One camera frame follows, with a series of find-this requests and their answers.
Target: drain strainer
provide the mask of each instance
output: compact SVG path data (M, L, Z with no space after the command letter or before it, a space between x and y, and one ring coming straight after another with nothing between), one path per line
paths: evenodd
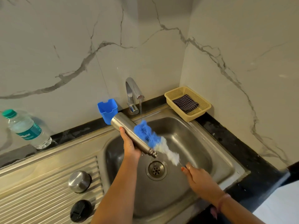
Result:
M165 178L167 174L167 165L165 162L159 160L152 161L146 167L146 173L151 180L160 181Z

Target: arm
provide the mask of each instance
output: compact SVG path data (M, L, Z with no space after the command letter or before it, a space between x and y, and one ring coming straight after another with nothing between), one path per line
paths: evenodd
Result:
M112 185L95 211L91 224L132 223L137 165L141 151L134 148L124 128L121 127L120 132L124 141L124 159Z
M202 199L218 207L219 200L225 195L225 192L221 190L218 184L213 181L212 177L204 169L197 169L190 163L187 163L186 167L187 168L182 167L182 171L187 176L192 190ZM221 212L232 223L265 224L230 197L222 200Z

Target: teal bottle cap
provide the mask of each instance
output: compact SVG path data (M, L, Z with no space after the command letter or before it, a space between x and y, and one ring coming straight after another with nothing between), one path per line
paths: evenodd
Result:
M2 112L2 115L5 118L10 119L12 117L15 117L17 115L17 113L13 109L7 109L4 112Z

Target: ribbed drainboard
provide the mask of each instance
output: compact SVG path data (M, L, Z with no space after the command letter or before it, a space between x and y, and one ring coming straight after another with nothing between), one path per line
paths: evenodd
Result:
M89 189L83 194L68 187L69 176L77 170L84 170L92 177ZM73 223L69 215L75 202L86 199L97 205L103 196L97 157L60 167L11 191L0 195L1 224Z

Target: blue plastic holder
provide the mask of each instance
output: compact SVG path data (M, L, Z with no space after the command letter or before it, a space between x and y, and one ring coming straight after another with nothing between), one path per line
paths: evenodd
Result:
M109 99L107 102L100 102L97 104L97 107L105 123L111 125L112 118L118 113L115 100Z

